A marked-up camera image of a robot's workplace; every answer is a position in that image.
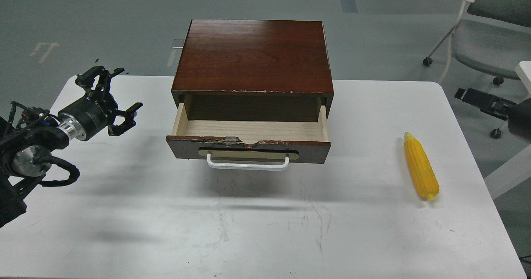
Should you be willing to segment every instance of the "corn cob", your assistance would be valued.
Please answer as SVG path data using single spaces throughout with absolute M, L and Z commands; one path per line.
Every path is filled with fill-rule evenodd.
M 423 199 L 434 200 L 438 194 L 438 183 L 421 143 L 411 133 L 406 132 L 404 148 L 409 172 L 417 193 Z

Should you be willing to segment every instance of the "black device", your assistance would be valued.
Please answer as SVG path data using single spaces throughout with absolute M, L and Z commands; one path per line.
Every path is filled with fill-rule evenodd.
M 531 143 L 531 98 L 516 104 L 508 99 L 501 98 L 486 92 L 468 88 L 459 88 L 455 98 L 478 107 L 481 112 L 508 121 L 509 132 L 516 137 Z M 501 137 L 501 130 L 494 129 L 491 137 Z
M 134 117 L 142 103 L 121 111 L 110 94 L 112 77 L 123 71 L 118 68 L 110 73 L 98 66 L 78 75 L 76 84 L 85 90 L 85 95 L 59 111 L 57 116 L 50 114 L 49 110 L 11 102 L 8 120 L 0 117 L 0 227 L 26 212 L 23 200 L 38 184 L 60 187 L 78 179 L 79 170 L 66 160 L 52 156 L 52 151 L 67 147 L 74 138 L 87 141 L 106 126 L 110 136 L 120 136 L 135 126 Z M 17 107 L 23 111 L 14 126 Z M 117 116 L 124 117 L 120 125 L 114 125 Z M 70 173 L 68 179 L 43 180 L 52 165 L 67 170 Z M 23 179 L 11 184 L 10 176 Z

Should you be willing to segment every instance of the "white table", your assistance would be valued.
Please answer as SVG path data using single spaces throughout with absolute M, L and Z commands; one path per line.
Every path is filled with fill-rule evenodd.
M 144 102 L 138 125 L 54 152 L 81 177 L 37 187 L 0 230 L 0 277 L 525 278 L 439 85 L 334 81 L 326 163 L 262 172 L 174 158 L 172 80 L 113 80 L 121 108 Z M 70 79 L 51 111 L 80 95 Z M 413 187 L 406 131 L 438 176 L 434 203 Z
M 521 61 L 515 68 L 526 90 L 531 94 L 531 61 Z M 485 177 L 492 199 L 531 177 L 531 145 Z

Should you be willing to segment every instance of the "white table leg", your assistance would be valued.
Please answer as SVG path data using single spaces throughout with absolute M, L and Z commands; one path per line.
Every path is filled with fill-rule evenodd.
M 530 177 L 531 145 L 485 177 L 485 184 L 495 199 Z
M 531 94 L 531 61 L 521 61 L 514 70 Z M 530 177 L 531 145 L 485 177 L 485 184 L 492 199 L 495 199 Z

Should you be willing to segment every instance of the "wooden drawer cabinet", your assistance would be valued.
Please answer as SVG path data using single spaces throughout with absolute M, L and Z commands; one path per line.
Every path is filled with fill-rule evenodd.
M 171 92 L 176 158 L 325 162 L 334 89 L 322 22 L 192 20 Z

